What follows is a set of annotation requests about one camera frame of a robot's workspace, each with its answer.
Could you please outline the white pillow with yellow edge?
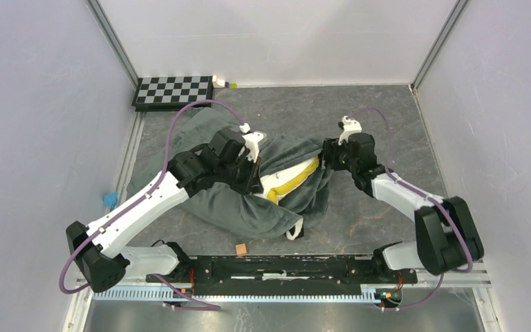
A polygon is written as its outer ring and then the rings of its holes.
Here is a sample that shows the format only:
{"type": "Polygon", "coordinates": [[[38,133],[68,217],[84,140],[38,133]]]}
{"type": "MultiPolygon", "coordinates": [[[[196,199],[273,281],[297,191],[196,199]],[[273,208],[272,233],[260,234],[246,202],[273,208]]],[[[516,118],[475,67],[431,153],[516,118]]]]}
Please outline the white pillow with yellow edge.
{"type": "Polygon", "coordinates": [[[319,158],[312,157],[288,169],[265,175],[260,178],[263,191],[254,194],[276,205],[288,194],[302,185],[319,167],[319,158]]]}

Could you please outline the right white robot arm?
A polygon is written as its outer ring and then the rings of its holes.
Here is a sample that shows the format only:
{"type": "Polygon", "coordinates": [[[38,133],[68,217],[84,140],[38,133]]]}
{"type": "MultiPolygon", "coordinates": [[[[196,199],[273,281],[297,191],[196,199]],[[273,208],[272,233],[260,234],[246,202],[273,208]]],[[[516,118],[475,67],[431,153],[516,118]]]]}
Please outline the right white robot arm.
{"type": "Polygon", "coordinates": [[[414,241],[374,250],[371,271],[378,281],[389,282],[404,269],[424,269],[435,276],[453,270],[467,272],[483,258],[485,250],[467,202],[458,196],[430,194],[404,181],[378,162],[372,135],[327,138],[319,157],[324,168],[348,172],[357,189],[395,208],[414,224],[414,241]]]}

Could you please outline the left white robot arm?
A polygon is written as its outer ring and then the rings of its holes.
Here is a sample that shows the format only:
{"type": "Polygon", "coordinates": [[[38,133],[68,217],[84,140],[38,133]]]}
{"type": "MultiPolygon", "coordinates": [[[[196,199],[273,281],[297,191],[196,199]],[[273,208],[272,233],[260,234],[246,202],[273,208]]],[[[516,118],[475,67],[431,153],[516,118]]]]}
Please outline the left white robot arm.
{"type": "Polygon", "coordinates": [[[139,232],[170,209],[216,183],[239,194],[263,191],[259,179],[260,131],[217,131],[209,143],[182,151],[162,167],[153,180],[128,201],[87,225],[75,221],[66,228],[71,257],[86,285],[95,293],[114,287],[124,277],[166,275],[181,282],[189,262],[176,245],[130,247],[139,232]]]}

